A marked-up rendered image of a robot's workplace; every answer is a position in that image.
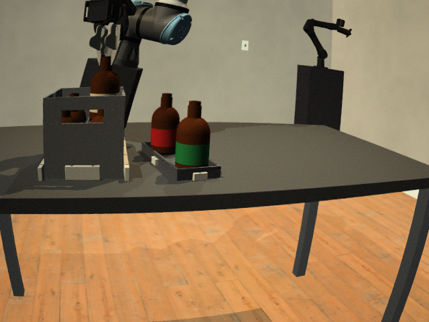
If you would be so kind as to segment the brown bottle with red label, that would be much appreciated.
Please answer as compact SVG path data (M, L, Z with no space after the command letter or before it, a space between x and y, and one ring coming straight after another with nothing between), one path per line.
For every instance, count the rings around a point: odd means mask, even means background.
M151 148L160 155L175 154L180 116L172 107L172 98L171 93L162 93L161 107L154 111L151 118Z

